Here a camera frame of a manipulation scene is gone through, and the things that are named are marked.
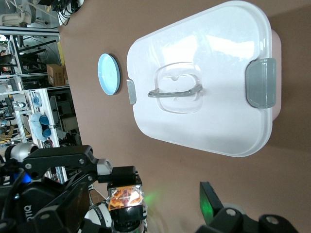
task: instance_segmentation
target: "blue dish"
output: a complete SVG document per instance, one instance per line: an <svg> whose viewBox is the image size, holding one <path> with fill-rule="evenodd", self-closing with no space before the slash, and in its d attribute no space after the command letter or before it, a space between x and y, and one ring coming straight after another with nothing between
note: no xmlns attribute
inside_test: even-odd
<svg viewBox="0 0 311 233"><path fill-rule="evenodd" d="M99 58L97 71L103 91L110 96L115 94L120 86L120 70L116 60L104 53Z"/></svg>

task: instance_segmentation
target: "container lid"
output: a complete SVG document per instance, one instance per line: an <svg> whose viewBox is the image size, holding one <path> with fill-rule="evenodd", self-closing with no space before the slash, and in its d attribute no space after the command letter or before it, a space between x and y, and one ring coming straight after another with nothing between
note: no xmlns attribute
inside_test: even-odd
<svg viewBox="0 0 311 233"><path fill-rule="evenodd" d="M272 130L271 50L266 15L244 1L223 3L138 39L127 56L138 127L149 137L199 150L255 153ZM259 75L262 68L268 71Z"/></svg>
<svg viewBox="0 0 311 233"><path fill-rule="evenodd" d="M97 71L103 91L107 95L115 94L120 86L120 70L116 60L104 53L99 58Z"/></svg>

